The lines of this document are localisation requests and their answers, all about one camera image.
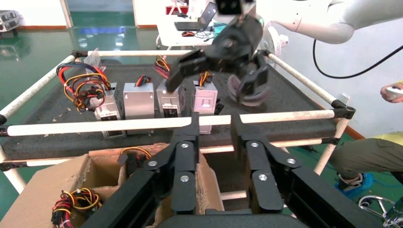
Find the remote controller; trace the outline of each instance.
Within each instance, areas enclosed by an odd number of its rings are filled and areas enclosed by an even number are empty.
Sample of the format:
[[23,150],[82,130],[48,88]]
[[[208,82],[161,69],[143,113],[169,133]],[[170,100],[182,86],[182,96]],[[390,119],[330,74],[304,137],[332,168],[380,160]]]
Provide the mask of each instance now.
[[399,98],[401,96],[403,96],[403,89],[399,89],[396,87],[388,87],[386,88],[386,92],[389,95],[389,100],[394,100],[396,98]]

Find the white desk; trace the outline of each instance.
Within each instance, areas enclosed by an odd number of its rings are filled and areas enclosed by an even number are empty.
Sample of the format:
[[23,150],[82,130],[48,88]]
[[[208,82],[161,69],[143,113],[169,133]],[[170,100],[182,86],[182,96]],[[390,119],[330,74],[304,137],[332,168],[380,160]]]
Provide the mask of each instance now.
[[[176,15],[164,15],[160,18],[157,23],[158,28],[158,37],[155,42],[156,46],[158,45],[158,40],[161,39],[161,44],[168,47],[168,50],[171,47],[177,46],[205,46],[211,45],[213,39],[204,42],[207,38],[197,38],[197,37],[182,37],[183,31],[176,30],[174,22],[178,21],[191,21],[189,18],[180,18]],[[214,37],[214,32],[211,32],[209,35],[210,38]]]

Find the robotic arm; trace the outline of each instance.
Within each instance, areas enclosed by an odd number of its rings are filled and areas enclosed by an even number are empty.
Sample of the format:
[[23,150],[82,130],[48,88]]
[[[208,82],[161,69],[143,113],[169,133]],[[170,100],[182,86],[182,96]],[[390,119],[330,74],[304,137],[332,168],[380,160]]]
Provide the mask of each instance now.
[[257,0],[257,14],[290,31],[329,44],[355,30],[403,18],[401,0]]
[[244,2],[254,0],[216,0],[220,14],[236,15],[235,18],[211,46],[179,59],[166,84],[169,92],[185,77],[211,70],[236,76],[238,82],[229,84],[228,89],[234,91],[231,93],[238,102],[257,97],[255,104],[259,104],[267,94],[269,72],[264,57],[268,51],[256,50],[264,21],[326,43],[340,44],[347,42],[357,29],[403,17],[403,0],[256,0],[256,15],[243,14]]

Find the metal power supply box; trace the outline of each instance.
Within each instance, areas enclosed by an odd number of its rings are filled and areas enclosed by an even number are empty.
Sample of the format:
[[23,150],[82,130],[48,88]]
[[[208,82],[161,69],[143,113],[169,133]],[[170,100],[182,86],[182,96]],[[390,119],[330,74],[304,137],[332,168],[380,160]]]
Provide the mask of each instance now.
[[[195,88],[193,111],[199,112],[200,115],[214,115],[217,88],[212,82],[204,83],[204,86],[199,86],[198,81],[193,81],[193,84]],[[200,134],[211,134],[211,125],[200,126]]]
[[[123,104],[126,120],[154,119],[154,86],[146,83],[125,83],[123,88]],[[128,130],[127,134],[148,134],[153,130]]]
[[161,117],[184,117],[188,115],[188,105],[186,101],[186,91],[183,84],[175,91],[168,93],[165,86],[166,80],[163,80],[157,88],[158,105]]
[[0,10],[0,32],[7,32],[19,26],[19,19],[14,10]]
[[[111,120],[121,120],[118,105],[116,103],[116,82],[111,83],[111,90],[105,90],[105,101],[104,103],[95,109],[95,118],[99,121],[111,121]],[[96,106],[102,102],[102,99],[96,97],[91,98],[90,104]],[[115,138],[120,136],[126,136],[125,131],[108,131],[102,132],[105,138]]]

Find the shoe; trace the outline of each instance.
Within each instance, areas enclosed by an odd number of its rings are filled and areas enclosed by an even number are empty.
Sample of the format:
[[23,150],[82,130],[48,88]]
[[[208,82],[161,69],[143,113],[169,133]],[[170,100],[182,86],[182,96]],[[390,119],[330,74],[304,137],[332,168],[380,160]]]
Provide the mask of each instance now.
[[374,182],[372,174],[370,173],[359,174],[358,180],[350,183],[345,181],[340,174],[339,178],[340,180],[335,184],[335,187],[350,199],[368,190]]

